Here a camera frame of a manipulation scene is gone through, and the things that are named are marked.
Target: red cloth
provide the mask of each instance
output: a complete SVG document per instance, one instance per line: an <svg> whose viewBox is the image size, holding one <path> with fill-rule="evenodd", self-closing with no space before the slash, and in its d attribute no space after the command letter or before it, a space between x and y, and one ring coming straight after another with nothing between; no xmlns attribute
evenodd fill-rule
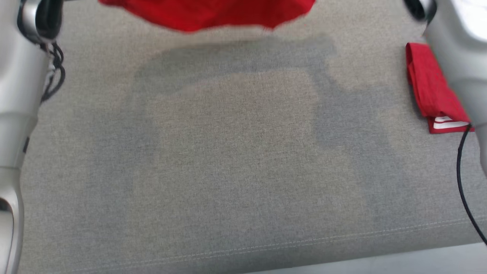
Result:
<svg viewBox="0 0 487 274"><path fill-rule="evenodd" d="M421 114L428 118L430 133L465 131L470 119L448 87L428 45L408 43L406 65L408 81L413 87Z"/></svg>
<svg viewBox="0 0 487 274"><path fill-rule="evenodd" d="M311 10L315 0L98 0L152 23L193 32L224 25L275 28Z"/></svg>

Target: gray cushion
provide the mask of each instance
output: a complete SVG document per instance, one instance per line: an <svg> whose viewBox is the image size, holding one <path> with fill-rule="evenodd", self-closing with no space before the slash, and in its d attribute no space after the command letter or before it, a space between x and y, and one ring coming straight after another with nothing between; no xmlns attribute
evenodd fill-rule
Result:
<svg viewBox="0 0 487 274"><path fill-rule="evenodd" d="M241 273L478 241L461 134L430 135L400 1L185 35L65 4L66 82L22 175L23 273ZM471 135L466 194L487 184Z"/></svg>

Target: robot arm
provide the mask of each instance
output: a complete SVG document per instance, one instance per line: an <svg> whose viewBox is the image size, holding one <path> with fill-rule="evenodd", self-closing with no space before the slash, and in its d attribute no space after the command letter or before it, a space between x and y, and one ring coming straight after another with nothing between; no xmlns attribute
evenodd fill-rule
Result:
<svg viewBox="0 0 487 274"><path fill-rule="evenodd" d="M487 0L405 0L481 147L487 176ZM48 72L63 0L0 0L0 274L16 273L23 235L20 169Z"/></svg>

